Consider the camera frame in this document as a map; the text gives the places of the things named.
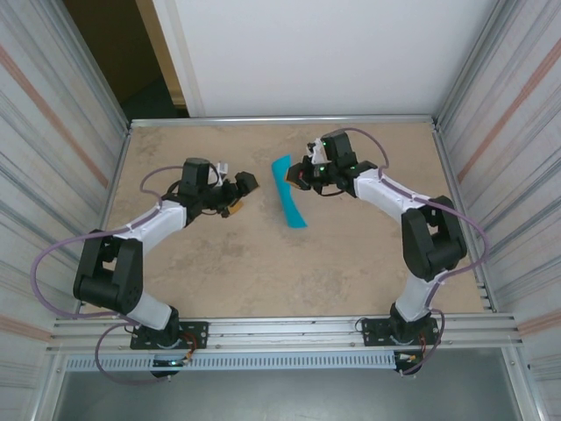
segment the robotic arm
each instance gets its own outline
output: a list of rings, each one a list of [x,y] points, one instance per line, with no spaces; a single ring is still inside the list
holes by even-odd
[[[348,193],[377,206],[401,225],[409,273],[405,290],[390,309],[389,335],[394,343],[410,344],[430,322],[429,304],[438,280],[467,253],[458,219],[415,198],[452,208],[451,200],[419,195],[383,175],[371,162],[358,162],[345,132],[308,144],[308,154],[288,170],[286,180],[321,196]],[[325,195],[323,188],[333,184],[339,191]]]
[[[170,186],[161,206],[127,224],[127,232],[86,240],[75,277],[75,298],[139,322],[147,340],[160,346],[176,343],[178,312],[144,291],[143,259],[163,239],[191,224],[204,211],[229,217],[241,207],[240,199],[259,186],[252,174],[238,173],[234,183],[224,179],[226,173],[227,165],[216,168],[209,161],[189,158],[181,179]],[[149,218],[154,210],[158,213]],[[143,224],[135,224],[147,218]],[[107,268],[105,263],[112,262],[114,268]]]

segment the blue plastic piece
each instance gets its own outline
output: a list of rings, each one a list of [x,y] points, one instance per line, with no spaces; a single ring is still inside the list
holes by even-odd
[[[285,175],[290,168],[290,155],[285,155],[273,162],[271,169],[273,170],[274,182],[279,190],[280,203],[287,217],[287,224],[290,228],[306,228],[308,225],[302,215],[296,208],[296,203],[290,195],[290,184],[285,182]]]

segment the black mounting plate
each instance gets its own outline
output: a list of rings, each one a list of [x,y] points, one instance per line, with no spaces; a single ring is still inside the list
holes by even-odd
[[[188,332],[195,336],[196,349],[205,349],[207,347],[207,339],[209,338],[209,323],[208,322],[179,322],[179,335],[183,332]],[[184,339],[178,339],[174,346],[162,347],[152,342],[142,341],[134,329],[131,339],[131,349],[191,349],[191,345]]]
[[[428,319],[419,335],[407,344],[400,344],[394,340],[389,318],[363,318],[360,320],[360,324],[365,346],[420,346],[421,334],[424,335],[427,345],[434,345],[437,342],[438,324],[434,318]]]

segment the stone-patterned surface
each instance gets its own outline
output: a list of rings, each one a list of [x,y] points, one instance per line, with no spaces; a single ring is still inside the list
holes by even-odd
[[[230,176],[254,173],[261,185],[230,218],[199,217],[146,256],[145,286],[183,317],[271,317],[384,314],[401,293],[406,267],[401,230],[390,217],[350,196],[294,191],[309,227],[287,227],[271,162],[336,125],[150,127],[133,131],[110,227],[153,205],[138,192],[149,171],[189,156],[227,161]],[[430,196],[448,194],[430,126],[357,125],[387,149],[396,181]],[[360,160],[381,163],[367,138],[352,134]],[[164,192],[180,171],[156,175]],[[434,302],[448,312],[482,311],[472,274],[441,288]]]

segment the metal wall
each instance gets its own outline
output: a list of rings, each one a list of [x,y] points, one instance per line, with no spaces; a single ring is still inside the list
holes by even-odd
[[[488,233],[494,302],[512,311],[561,417],[561,2],[506,2],[438,121],[468,213]]]
[[[0,2],[0,419],[20,419],[54,316],[29,285],[39,251],[98,227],[127,133],[60,2]],[[39,267],[71,310],[80,246]]]

